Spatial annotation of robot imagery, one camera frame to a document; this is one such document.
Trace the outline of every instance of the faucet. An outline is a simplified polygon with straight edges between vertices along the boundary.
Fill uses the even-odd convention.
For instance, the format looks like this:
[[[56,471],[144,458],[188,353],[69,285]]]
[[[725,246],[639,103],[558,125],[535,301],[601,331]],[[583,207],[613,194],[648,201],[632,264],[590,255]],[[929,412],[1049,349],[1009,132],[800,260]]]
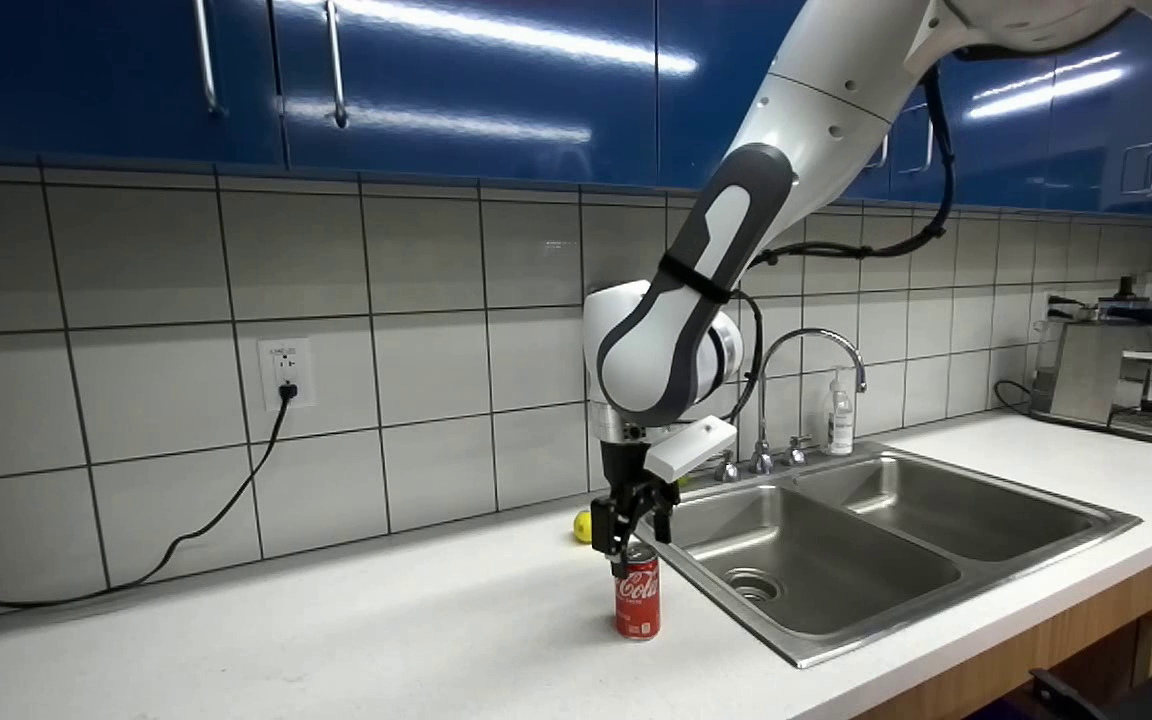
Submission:
[[[761,382],[761,432],[755,432],[755,444],[753,444],[753,471],[774,471],[776,466],[776,457],[770,448],[770,364],[782,353],[782,343],[788,343],[798,336],[820,336],[820,339],[832,339],[836,349],[846,349],[852,354],[852,369],[857,369],[857,394],[869,387],[863,382],[863,359],[857,354],[857,343],[850,336],[842,336],[832,326],[798,326],[798,331],[776,336],[776,343],[770,349],[770,354],[761,364],[761,375],[755,375],[755,382]],[[791,463],[809,458],[800,439],[788,444],[788,457],[791,457]]]

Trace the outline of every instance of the electrical outlet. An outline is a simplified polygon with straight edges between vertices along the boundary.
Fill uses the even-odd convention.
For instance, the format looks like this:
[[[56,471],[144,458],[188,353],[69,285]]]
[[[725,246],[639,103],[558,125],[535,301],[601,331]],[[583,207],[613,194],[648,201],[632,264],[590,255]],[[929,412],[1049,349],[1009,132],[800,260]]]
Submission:
[[[260,343],[264,406],[281,406],[281,382],[297,382],[294,412],[307,412],[321,398],[313,379],[307,339],[264,339]]]

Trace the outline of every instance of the black cable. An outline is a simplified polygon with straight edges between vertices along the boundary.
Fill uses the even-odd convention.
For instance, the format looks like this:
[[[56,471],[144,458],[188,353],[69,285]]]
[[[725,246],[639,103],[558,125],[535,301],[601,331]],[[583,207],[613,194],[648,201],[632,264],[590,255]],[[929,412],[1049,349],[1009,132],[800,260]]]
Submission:
[[[179,543],[210,536],[210,531],[240,504],[240,494],[258,485],[260,466],[270,463],[273,448],[278,448],[281,436],[286,436],[286,421],[290,421],[294,398],[297,398],[297,382],[281,382],[281,412],[278,412],[278,421],[273,421],[273,432],[270,432],[270,444],[264,444],[258,466],[243,476],[243,485],[226,499],[226,508],[220,508],[210,524],[178,536],[178,540],[165,548],[165,555],[159,555],[144,574],[123,581],[123,585],[111,585],[111,589],[102,589],[102,593],[85,593],[85,595],[61,595],[61,599],[0,599],[0,608],[4,608],[4,612],[61,608],[61,604],[82,604],[82,599],[95,599],[95,595],[118,595],[118,593],[127,593],[127,589],[139,589],[139,585],[157,581],[157,574],[172,565],[172,555],[178,555]]]
[[[740,387],[733,412],[725,417],[728,424],[735,424],[735,417],[745,412],[753,387],[765,375],[765,306],[753,295],[745,295],[745,290],[733,290],[733,295],[745,301],[750,310],[753,310],[753,364],[750,364],[750,375],[745,375],[745,387]]]
[[[1031,387],[1019,379],[995,379],[992,398],[1000,398],[1000,406],[1009,412],[1031,417]]]
[[[869,255],[910,255],[920,251],[925,245],[934,245],[935,237],[943,237],[943,221],[952,211],[952,190],[957,190],[957,174],[952,174],[952,132],[947,132],[947,116],[943,116],[943,92],[939,92],[939,69],[934,64],[925,77],[925,95],[929,95],[929,119],[934,119],[934,137],[935,137],[935,151],[939,151],[939,207],[935,217],[910,239],[887,245],[887,246],[871,246],[871,245],[836,245],[836,239],[805,239],[805,245],[782,245],[782,246],[765,246],[755,264],[776,264],[782,255],[823,255],[823,260],[869,260]]]

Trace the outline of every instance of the white countertop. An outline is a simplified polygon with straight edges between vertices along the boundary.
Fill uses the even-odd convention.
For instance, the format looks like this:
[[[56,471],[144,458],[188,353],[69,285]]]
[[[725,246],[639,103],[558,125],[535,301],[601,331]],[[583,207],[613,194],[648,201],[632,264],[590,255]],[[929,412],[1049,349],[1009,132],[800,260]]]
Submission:
[[[894,439],[1146,524],[800,671],[667,566],[663,630],[622,640],[576,504],[547,508],[0,618],[0,720],[857,714],[1152,565],[1152,444],[1019,417]]]

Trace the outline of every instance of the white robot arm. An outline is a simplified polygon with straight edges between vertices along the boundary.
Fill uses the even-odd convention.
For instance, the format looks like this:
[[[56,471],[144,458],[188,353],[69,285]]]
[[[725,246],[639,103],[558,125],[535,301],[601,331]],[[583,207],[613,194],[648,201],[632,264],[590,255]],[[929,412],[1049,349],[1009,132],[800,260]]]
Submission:
[[[862,174],[920,77],[957,48],[1072,48],[1131,7],[1147,13],[1152,0],[805,2],[654,285],[590,301],[590,369],[630,427],[605,444],[613,494],[597,504],[597,548],[624,555],[632,524],[654,508],[663,508],[667,536],[676,492],[644,471],[637,432],[676,424],[711,393],[725,349],[709,336],[745,269]]]

